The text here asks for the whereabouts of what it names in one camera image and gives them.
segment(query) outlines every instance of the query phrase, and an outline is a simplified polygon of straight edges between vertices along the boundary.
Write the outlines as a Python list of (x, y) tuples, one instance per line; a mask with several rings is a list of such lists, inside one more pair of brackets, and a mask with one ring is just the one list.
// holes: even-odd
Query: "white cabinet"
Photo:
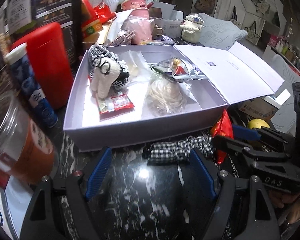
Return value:
[(267, 21), (282, 35), (286, 20), (282, 15), (283, 5), (279, 0), (218, 0), (214, 17), (222, 20), (231, 19), (234, 6), (236, 7), (239, 27), (244, 29), (256, 22), (256, 33), (261, 35)]

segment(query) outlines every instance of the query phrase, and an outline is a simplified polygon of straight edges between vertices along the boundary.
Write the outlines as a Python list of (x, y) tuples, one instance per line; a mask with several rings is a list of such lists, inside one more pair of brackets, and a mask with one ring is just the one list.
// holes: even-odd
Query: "plush toy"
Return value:
[(96, 91), (99, 98), (106, 98), (112, 83), (120, 75), (120, 66), (112, 58), (104, 57), (94, 68), (91, 90)]
[(130, 74), (125, 61), (119, 61), (118, 56), (104, 46), (92, 45), (88, 59), (91, 89), (97, 91), (99, 98), (106, 98), (110, 87), (119, 90), (128, 82)]

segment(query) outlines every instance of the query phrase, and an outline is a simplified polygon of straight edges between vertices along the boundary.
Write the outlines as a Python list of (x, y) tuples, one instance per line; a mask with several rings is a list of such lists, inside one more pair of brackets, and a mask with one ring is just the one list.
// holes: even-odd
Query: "pink cup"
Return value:
[(149, 9), (147, 8), (134, 9), (130, 15), (147, 18), (149, 20)]
[(124, 11), (146, 7), (146, 0), (126, 0), (121, 4), (121, 9)]
[(151, 24), (147, 20), (139, 21), (135, 25), (134, 34), (132, 38), (133, 44), (141, 44), (142, 41), (152, 41)]

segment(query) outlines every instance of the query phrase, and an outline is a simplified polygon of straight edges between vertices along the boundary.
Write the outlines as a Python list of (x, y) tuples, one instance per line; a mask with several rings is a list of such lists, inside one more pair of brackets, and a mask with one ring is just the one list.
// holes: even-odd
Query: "metal screw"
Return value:
[(222, 177), (226, 177), (226, 176), (228, 176), (228, 171), (220, 171), (220, 175), (222, 176)]
[(254, 182), (259, 182), (260, 181), (260, 178), (256, 175), (253, 175), (251, 178)]
[(82, 174), (83, 174), (83, 172), (80, 171), (80, 170), (72, 172), (72, 175), (75, 176), (75, 177), (80, 177)]
[(45, 175), (41, 178), (42, 181), (46, 182), (49, 180), (49, 176), (48, 175)]

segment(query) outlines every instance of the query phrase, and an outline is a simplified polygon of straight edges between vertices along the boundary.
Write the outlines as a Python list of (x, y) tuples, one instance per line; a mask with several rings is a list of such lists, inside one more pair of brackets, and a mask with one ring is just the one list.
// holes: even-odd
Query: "yellow fruit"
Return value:
[(249, 123), (248, 123), (248, 127), (250, 129), (252, 128), (261, 128), (261, 126), (264, 126), (264, 127), (267, 127), (267, 128), (270, 128), (269, 124), (266, 122), (266, 121), (263, 121), (261, 119), (253, 119), (251, 120)]

